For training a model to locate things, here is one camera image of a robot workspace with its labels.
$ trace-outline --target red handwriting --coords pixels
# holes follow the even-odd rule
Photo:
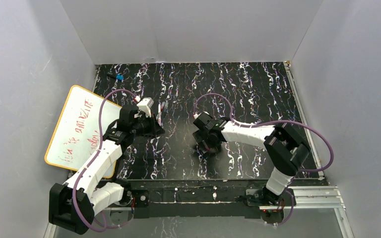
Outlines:
[[[72,163],[72,155],[71,155],[71,156],[65,156],[65,158],[61,158],[60,156],[58,156],[58,158],[59,158],[60,160],[63,160],[63,161]]]
[[[91,139],[87,139],[90,143],[91,143],[91,150],[90,150],[90,155],[93,154],[94,150],[97,148],[97,145],[100,141],[100,134],[98,131],[94,131],[95,134],[92,135],[92,138]]]
[[[64,143],[64,145],[68,145],[68,144],[71,144],[71,143],[72,144],[76,144],[77,142],[79,142],[79,139],[77,140],[74,137],[71,137],[68,142]]]
[[[91,111],[91,108],[93,107],[93,104],[89,102],[88,99],[84,100],[84,106],[80,108],[79,117],[76,121],[76,127],[75,132],[82,133],[82,130],[85,129],[85,120],[88,118],[89,112]]]

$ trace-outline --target blue object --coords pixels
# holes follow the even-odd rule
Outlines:
[[[108,72],[107,76],[110,77],[110,78],[116,79],[116,80],[120,80],[120,81],[122,81],[124,79],[124,77],[122,75],[116,74],[116,73],[112,73],[112,72]]]

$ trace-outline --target black table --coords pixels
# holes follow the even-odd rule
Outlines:
[[[108,72],[121,74],[124,80],[109,78]],[[100,65],[94,93],[105,96],[119,88],[141,98],[151,97],[155,105],[168,102],[168,108],[163,119],[166,133],[153,140],[136,139],[120,160],[118,179],[268,179],[274,166],[266,151],[257,147],[224,143],[220,153],[210,156],[195,149],[192,107],[208,92],[227,97],[235,107],[236,119],[242,122],[301,121],[282,62]],[[129,95],[113,95],[110,100],[132,104]],[[220,98],[207,97],[198,111],[219,118],[228,116],[230,109]],[[302,128],[297,130],[306,138]],[[312,156],[304,167],[316,168]],[[318,173],[299,173],[297,177],[319,178]]]

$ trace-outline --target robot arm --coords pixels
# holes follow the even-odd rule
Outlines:
[[[144,98],[137,104],[137,108],[122,107],[119,119],[112,122],[103,135],[102,148],[94,162],[90,164],[97,150],[71,178],[63,184],[55,183],[50,190],[50,223],[80,235],[88,230],[72,203],[74,184],[84,169],[86,170],[78,181],[76,194],[79,209],[88,223],[91,224],[94,216],[103,209],[122,199],[124,188],[119,184],[108,182],[98,190],[96,186],[110,165],[122,156],[135,137],[154,138],[165,132],[151,113],[152,104],[151,98]]]
[[[193,136],[203,153],[215,152],[226,141],[243,142],[268,152],[275,168],[262,190],[260,199],[265,204],[277,204],[311,151],[308,142],[288,123],[246,128],[234,125],[229,118],[214,119],[201,113],[193,124],[199,129]]]

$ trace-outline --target white enclosure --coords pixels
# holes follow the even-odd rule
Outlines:
[[[95,64],[291,60],[322,0],[61,0]]]
[[[0,238],[43,236],[67,174],[43,156],[94,64],[285,60],[354,235],[381,237],[381,1],[0,0]]]
[[[354,235],[381,237],[381,1],[325,0],[292,71],[309,124],[334,147],[325,175]]]
[[[67,175],[43,156],[69,89],[94,75],[59,0],[0,0],[0,238],[43,237]]]

